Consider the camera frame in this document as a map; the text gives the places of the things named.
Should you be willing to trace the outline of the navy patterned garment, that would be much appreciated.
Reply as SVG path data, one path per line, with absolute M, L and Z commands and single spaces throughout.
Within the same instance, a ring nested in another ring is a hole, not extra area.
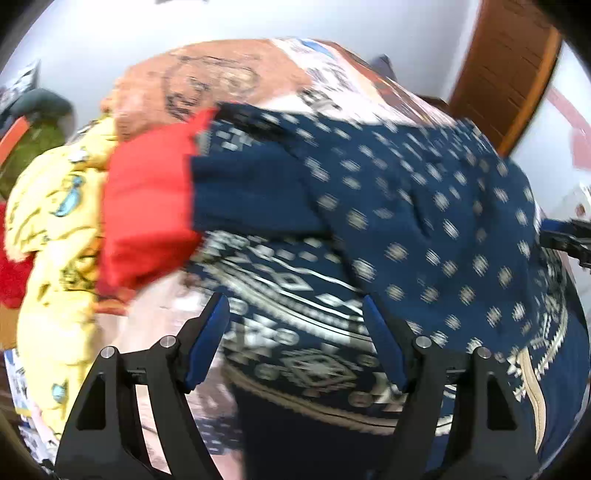
M 191 123 L 190 272 L 235 305 L 224 373 L 249 479 L 370 479 L 391 451 L 412 352 L 489 349 L 551 462 L 586 396 L 576 290 L 539 242 L 530 183 L 469 121 L 420 127 L 223 104 Z

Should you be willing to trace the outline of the red garment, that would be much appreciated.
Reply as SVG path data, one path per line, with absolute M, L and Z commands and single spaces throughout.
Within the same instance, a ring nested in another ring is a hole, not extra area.
M 192 229 L 190 160 L 197 134 L 216 111 L 154 128 L 119 144 L 109 158 L 101 202 L 97 290 L 127 299 L 180 269 L 201 242 Z

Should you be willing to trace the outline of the red plush cloth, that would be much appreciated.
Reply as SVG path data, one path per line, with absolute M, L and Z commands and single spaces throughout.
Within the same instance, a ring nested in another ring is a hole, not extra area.
M 34 255 L 15 262 L 8 258 L 4 249 L 6 203 L 1 202 L 1 241 L 0 241 L 0 294 L 1 304 L 9 309 L 21 306 L 26 294 L 26 285 L 34 265 Z

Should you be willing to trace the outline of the wooden door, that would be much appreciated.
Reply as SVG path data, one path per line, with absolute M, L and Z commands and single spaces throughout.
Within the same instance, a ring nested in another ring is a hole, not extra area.
M 552 76 L 561 35 L 532 1 L 483 1 L 450 101 L 501 155 L 530 123 Z

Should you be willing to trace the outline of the yellow cartoon blanket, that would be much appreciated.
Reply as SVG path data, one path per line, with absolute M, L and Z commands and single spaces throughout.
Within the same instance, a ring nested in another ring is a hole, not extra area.
M 7 203 L 4 250 L 34 258 L 17 321 L 27 392 L 61 435 L 102 342 L 94 318 L 103 239 L 102 190 L 118 144 L 104 116 L 66 145 L 37 156 Z

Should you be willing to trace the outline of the green patterned box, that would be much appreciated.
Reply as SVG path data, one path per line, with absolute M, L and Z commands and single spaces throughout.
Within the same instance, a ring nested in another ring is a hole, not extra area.
M 37 156 L 64 143 L 64 134 L 56 123 L 41 122 L 32 126 L 17 142 L 1 166 L 1 198 L 9 198 L 19 175 Z

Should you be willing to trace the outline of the orange box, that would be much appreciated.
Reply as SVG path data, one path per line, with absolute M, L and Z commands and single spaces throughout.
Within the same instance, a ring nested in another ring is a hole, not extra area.
M 3 164 L 18 142 L 30 129 L 30 124 L 25 116 L 15 120 L 0 141 L 0 164 Z

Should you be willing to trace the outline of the newspaper print bed sheet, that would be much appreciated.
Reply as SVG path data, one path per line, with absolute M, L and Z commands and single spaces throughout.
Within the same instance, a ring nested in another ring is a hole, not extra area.
M 308 38 L 186 45 L 128 67 L 103 98 L 120 139 L 221 102 L 375 124 L 451 125 L 441 109 L 341 45 Z

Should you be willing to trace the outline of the grey cloth on pile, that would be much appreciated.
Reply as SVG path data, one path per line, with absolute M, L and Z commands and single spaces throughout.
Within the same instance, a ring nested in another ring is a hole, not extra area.
M 36 88 L 21 95 L 8 109 L 11 117 L 41 116 L 52 119 L 59 119 L 70 114 L 71 103 L 58 94 Z

